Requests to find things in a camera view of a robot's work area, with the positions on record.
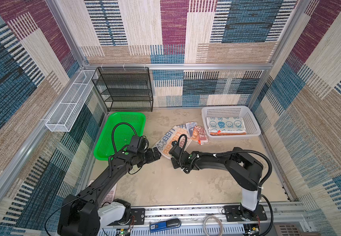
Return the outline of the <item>green plastic laundry basket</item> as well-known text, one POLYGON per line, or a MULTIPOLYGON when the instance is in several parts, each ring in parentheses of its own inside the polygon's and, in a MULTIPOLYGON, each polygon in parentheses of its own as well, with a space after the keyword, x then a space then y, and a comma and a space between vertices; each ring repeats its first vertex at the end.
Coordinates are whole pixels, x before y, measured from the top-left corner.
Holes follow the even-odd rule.
POLYGON ((130 144, 132 136, 142 136, 146 116, 138 112, 115 112, 111 114, 101 132, 94 156, 97 160, 108 161, 123 146, 130 144))

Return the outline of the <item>orange bunny pattern towel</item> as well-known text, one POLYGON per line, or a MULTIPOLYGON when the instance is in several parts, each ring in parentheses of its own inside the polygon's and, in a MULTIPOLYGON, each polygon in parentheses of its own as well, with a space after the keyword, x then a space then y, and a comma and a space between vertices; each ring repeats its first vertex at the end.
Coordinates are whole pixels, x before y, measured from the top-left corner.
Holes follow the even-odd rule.
POLYGON ((233 136, 233 135, 246 135, 247 133, 246 132, 221 132, 221 131, 218 131, 218 132, 211 132, 210 135, 211 136, 233 136))

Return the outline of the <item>blue patterned towel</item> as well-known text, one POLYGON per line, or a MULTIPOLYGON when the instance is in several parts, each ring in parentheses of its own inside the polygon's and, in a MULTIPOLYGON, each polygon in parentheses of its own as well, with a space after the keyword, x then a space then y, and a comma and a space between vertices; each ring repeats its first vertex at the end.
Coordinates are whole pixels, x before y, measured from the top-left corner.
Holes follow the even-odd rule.
POLYGON ((246 132, 243 118, 241 117, 207 117, 207 128, 211 132, 246 132))

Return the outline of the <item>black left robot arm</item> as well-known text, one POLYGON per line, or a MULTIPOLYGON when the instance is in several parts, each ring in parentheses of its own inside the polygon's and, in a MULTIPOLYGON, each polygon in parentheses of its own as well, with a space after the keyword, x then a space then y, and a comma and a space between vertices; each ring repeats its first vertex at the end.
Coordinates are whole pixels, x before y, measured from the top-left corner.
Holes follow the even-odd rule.
POLYGON ((100 230, 114 222, 127 223, 131 218, 131 204, 118 199, 102 206, 103 200, 116 183, 133 166, 159 160, 157 147, 149 148, 144 137, 133 136, 130 144, 117 151, 108 168, 87 188, 77 195, 68 195, 60 208, 57 233, 60 236, 96 236, 100 230))

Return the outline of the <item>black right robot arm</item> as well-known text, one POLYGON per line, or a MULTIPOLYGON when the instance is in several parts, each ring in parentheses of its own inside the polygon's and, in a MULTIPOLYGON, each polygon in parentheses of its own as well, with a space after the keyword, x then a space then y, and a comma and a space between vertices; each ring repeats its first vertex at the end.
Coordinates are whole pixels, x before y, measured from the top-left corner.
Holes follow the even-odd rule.
POLYGON ((173 167, 181 168, 185 174, 204 169, 229 172, 242 188, 242 200, 237 210, 239 217, 246 221, 255 220, 263 184, 269 179, 273 170, 267 156, 240 147, 222 153, 201 151, 188 153, 177 141, 172 142, 169 154, 173 167))

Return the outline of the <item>white desk calculator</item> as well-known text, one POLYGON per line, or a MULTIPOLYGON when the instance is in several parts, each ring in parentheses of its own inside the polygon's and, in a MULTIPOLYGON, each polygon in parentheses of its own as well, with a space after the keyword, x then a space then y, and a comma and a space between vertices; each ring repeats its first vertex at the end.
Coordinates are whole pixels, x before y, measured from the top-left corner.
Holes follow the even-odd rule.
POLYGON ((116 188, 117 188, 117 184, 115 184, 113 186, 113 188, 107 193, 107 195, 104 197, 103 201, 100 204, 100 207, 105 206, 110 204, 114 198, 115 198, 115 193, 116 193, 116 188))

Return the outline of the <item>blue black stapler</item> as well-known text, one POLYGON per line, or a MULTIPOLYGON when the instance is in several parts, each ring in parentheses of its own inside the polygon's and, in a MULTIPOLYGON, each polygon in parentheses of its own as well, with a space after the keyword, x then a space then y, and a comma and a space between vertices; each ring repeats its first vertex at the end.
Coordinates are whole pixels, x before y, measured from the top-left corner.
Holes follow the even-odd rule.
POLYGON ((149 231, 151 233, 166 231, 170 229, 176 229, 181 226, 181 220, 178 218, 169 219, 166 221, 160 221, 154 224, 150 224, 149 231))

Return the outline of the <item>white plastic basket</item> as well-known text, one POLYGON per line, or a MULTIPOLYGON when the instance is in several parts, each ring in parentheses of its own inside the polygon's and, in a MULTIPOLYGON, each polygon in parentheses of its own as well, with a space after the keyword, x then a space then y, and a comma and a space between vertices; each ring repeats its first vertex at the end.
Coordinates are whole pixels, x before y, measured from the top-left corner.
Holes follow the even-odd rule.
POLYGON ((261 134, 254 114, 246 106, 204 107, 202 117, 211 139, 249 139, 261 134))

